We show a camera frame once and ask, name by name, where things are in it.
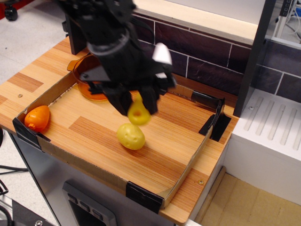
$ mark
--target orange toy fruit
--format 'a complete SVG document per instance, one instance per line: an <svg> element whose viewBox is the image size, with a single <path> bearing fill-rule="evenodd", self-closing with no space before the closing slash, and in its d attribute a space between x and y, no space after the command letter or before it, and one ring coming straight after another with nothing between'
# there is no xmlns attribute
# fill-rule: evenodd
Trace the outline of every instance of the orange toy fruit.
<svg viewBox="0 0 301 226"><path fill-rule="evenodd" d="M46 128L50 116L50 110L48 106L42 105L31 110L24 120L26 127L36 132L41 132Z"/></svg>

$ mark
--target bowl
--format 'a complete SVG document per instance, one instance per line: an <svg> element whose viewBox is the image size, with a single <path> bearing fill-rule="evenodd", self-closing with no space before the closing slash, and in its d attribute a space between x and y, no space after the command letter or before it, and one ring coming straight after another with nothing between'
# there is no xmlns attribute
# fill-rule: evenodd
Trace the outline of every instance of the bowl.
<svg viewBox="0 0 301 226"><path fill-rule="evenodd" d="M99 62L97 57L89 54L82 57L79 60L72 60L67 67L67 70L73 74L76 83L78 84L79 91L82 93L82 95L85 98L88 98L90 100L105 100L107 99L107 97L104 94L91 94L91 92L89 91L90 86L88 85L87 82L82 81L80 79L80 75L83 72L86 72L100 65L101 63Z"/></svg>

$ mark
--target gray floor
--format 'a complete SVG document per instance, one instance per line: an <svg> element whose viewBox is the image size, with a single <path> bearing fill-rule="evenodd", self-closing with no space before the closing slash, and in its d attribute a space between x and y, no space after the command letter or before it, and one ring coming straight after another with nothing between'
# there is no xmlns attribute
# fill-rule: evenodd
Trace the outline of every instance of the gray floor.
<svg viewBox="0 0 301 226"><path fill-rule="evenodd" d="M64 14L53 2L35 0L18 10L18 19L0 20L0 83L65 38ZM7 132L0 147L0 165L25 167ZM1 175L9 189L8 197L57 225L52 213L27 173Z"/></svg>

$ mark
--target black control panel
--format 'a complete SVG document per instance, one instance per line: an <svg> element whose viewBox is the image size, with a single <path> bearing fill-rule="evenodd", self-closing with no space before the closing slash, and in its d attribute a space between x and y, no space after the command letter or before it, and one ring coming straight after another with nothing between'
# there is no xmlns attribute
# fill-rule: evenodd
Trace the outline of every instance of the black control panel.
<svg viewBox="0 0 301 226"><path fill-rule="evenodd" d="M292 1L293 0L285 0L283 2L283 5L282 5L281 11L280 11L280 16L287 16L288 15L288 12L290 10L290 6L292 4Z"/></svg>
<svg viewBox="0 0 301 226"><path fill-rule="evenodd" d="M79 226L117 226L115 214L68 182L63 194Z"/></svg>

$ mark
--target dark brick tile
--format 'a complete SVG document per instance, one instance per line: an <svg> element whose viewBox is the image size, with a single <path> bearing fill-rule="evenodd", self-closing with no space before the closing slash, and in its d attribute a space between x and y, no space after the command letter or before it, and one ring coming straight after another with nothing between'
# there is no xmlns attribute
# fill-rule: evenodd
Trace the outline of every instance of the dark brick tile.
<svg viewBox="0 0 301 226"><path fill-rule="evenodd" d="M284 74L277 96L301 103L301 78Z"/></svg>
<svg viewBox="0 0 301 226"><path fill-rule="evenodd" d="M301 50L271 41L263 65L301 76Z"/></svg>
<svg viewBox="0 0 301 226"><path fill-rule="evenodd" d="M152 32L154 32L154 21L141 18L138 16L134 16L134 18L148 25L151 28ZM135 25L135 29L139 40L147 41L149 43L154 43L153 33L151 31L137 25Z"/></svg>
<svg viewBox="0 0 301 226"><path fill-rule="evenodd" d="M245 43L242 43L242 42L239 42L239 41L233 41L233 40L230 40L230 39L226 39L224 37L209 34L209 33L206 33L206 32L201 32L201 31L198 31L198 30L195 30L195 29L191 29L191 31L192 32L197 32L197 33L200 33L200 34L204 34L204 35L207 35L207 36L210 36L210 37L213 37L213 38L217 38L217 39L220 39L220 40L228 41L228 42L231 42L231 43L234 43L234 44L237 44L237 45L240 45L240 46L244 46L244 47L247 47L247 48L252 48L252 45L248 45L248 44L245 44Z"/></svg>
<svg viewBox="0 0 301 226"><path fill-rule="evenodd" d="M140 44L140 47L143 49L145 55L148 58L152 58L152 55L153 55L154 49L155 49L155 45L152 45L152 44L149 44L149 43L146 43L143 41L140 41L139 44Z"/></svg>
<svg viewBox="0 0 301 226"><path fill-rule="evenodd" d="M281 72L262 67L258 76L256 88L271 94L275 94L281 79L281 75Z"/></svg>
<svg viewBox="0 0 301 226"><path fill-rule="evenodd" d="M238 95L243 75L189 58L187 77L205 85Z"/></svg>
<svg viewBox="0 0 301 226"><path fill-rule="evenodd" d="M231 44L161 23L155 24L155 30L156 43L162 42L171 50L227 66Z"/></svg>
<svg viewBox="0 0 301 226"><path fill-rule="evenodd" d="M237 45L232 45L228 68L239 73L245 73L251 50Z"/></svg>
<svg viewBox="0 0 301 226"><path fill-rule="evenodd" d="M144 50L144 53L148 58L152 58L155 45L140 41L140 47ZM173 62L173 73L185 77L187 56L172 51L170 51L170 55Z"/></svg>
<svg viewBox="0 0 301 226"><path fill-rule="evenodd" d="M170 52L170 54L171 59L173 60L173 73L185 77L187 56L172 51Z"/></svg>

